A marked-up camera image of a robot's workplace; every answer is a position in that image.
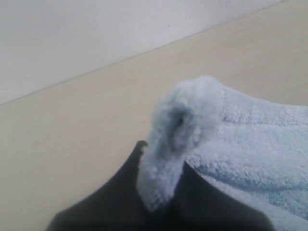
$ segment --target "wall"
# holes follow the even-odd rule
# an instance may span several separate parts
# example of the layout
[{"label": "wall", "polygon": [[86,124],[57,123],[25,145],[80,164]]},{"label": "wall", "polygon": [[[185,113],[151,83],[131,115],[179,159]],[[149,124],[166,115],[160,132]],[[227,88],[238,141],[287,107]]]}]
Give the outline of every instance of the wall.
[{"label": "wall", "polygon": [[280,0],[2,0],[0,103]]}]

